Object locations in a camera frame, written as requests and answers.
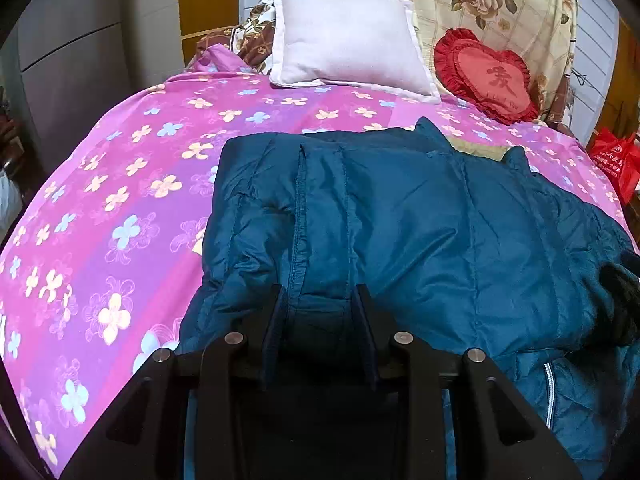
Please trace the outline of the white plastic bag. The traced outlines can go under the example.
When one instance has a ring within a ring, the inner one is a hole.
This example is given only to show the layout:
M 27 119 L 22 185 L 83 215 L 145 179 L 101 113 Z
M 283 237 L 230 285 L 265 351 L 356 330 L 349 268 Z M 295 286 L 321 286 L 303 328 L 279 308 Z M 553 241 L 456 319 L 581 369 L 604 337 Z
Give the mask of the white plastic bag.
M 22 196 L 18 186 L 0 171 L 0 242 L 8 236 L 11 226 L 23 208 Z

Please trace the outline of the red heart cushion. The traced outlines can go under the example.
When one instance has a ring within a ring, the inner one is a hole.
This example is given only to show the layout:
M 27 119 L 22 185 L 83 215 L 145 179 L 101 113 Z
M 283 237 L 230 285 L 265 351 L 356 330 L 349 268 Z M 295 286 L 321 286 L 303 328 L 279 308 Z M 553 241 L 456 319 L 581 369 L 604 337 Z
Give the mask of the red heart cushion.
M 487 117 L 512 125 L 531 122 L 539 105 L 529 95 L 530 73 L 513 51 L 485 46 L 469 29 L 448 29 L 435 46 L 434 69 L 439 82 Z

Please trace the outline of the teal puffer jacket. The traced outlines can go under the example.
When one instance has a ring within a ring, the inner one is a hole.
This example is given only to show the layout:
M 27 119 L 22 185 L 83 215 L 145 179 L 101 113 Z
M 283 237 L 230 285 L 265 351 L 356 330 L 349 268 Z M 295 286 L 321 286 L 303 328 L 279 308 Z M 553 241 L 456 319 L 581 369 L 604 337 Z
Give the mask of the teal puffer jacket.
M 587 479 L 600 476 L 639 374 L 631 240 L 616 220 L 530 169 L 413 130 L 261 133 L 222 149 L 203 240 L 203 281 L 180 327 L 203 349 L 288 294 L 297 336 L 349 323 L 357 285 L 438 350 L 485 350 Z

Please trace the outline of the brown floral quilt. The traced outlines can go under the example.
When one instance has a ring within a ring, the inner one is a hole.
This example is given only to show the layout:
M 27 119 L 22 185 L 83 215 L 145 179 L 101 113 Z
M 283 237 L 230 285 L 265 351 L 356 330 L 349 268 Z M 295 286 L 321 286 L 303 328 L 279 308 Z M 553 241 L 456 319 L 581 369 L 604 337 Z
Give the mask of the brown floral quilt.
M 259 0 L 240 24 L 217 27 L 207 32 L 198 32 L 194 55 L 186 64 L 187 72 L 225 72 L 227 67 L 216 62 L 212 52 L 224 49 L 236 55 L 243 65 L 232 63 L 233 72 L 252 70 L 268 75 L 272 66 L 272 44 L 276 27 L 276 8 L 273 0 Z

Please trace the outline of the white pillow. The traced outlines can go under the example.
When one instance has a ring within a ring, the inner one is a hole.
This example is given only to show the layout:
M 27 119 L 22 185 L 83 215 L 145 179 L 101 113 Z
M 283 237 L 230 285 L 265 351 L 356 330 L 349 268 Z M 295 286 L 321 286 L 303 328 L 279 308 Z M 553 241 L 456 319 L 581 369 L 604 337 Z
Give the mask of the white pillow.
M 409 0 L 272 0 L 269 79 L 282 88 L 322 84 L 385 91 L 437 104 Z

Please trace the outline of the grey wardrobe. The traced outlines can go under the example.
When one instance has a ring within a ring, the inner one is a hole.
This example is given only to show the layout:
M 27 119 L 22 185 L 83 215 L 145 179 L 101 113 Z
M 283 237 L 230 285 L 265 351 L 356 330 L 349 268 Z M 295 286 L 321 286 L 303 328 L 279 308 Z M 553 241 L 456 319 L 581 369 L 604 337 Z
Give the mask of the grey wardrobe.
M 183 66 L 178 0 L 32 0 L 1 48 L 11 114 L 45 172 L 112 106 Z

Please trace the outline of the red shopping bag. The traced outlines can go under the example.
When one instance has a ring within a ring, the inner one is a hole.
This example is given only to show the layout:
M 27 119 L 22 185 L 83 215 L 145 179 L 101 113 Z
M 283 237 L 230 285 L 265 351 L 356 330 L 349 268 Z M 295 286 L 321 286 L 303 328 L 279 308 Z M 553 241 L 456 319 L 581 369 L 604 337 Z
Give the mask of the red shopping bag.
M 618 198 L 626 206 L 634 196 L 640 177 L 639 145 L 634 138 L 618 138 L 603 128 L 597 132 L 587 152 L 608 177 Z

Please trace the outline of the pink floral bedspread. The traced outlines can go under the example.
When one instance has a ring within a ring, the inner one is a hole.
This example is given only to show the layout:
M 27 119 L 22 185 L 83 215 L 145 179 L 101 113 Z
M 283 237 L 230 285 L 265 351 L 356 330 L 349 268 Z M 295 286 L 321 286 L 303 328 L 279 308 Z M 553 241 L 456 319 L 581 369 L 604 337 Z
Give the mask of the pink floral bedspread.
M 202 279 L 224 142 L 263 131 L 412 129 L 459 146 L 519 145 L 553 183 L 620 218 L 605 174 L 548 127 L 503 126 L 455 98 L 347 86 L 274 88 L 224 47 L 107 112 L 29 204 L 1 254 L 1 356 L 50 471 L 158 348 L 175 348 Z

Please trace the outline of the beige floral blanket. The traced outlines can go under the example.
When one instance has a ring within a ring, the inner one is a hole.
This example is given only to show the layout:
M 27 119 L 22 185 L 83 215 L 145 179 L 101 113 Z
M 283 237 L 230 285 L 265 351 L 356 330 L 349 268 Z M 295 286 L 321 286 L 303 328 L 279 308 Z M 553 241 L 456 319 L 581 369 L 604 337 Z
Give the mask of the beige floral blanket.
M 526 64 L 528 90 L 546 119 L 570 79 L 576 42 L 576 0 L 411 0 L 413 24 L 426 66 L 450 29 L 469 29 L 496 51 L 511 50 Z

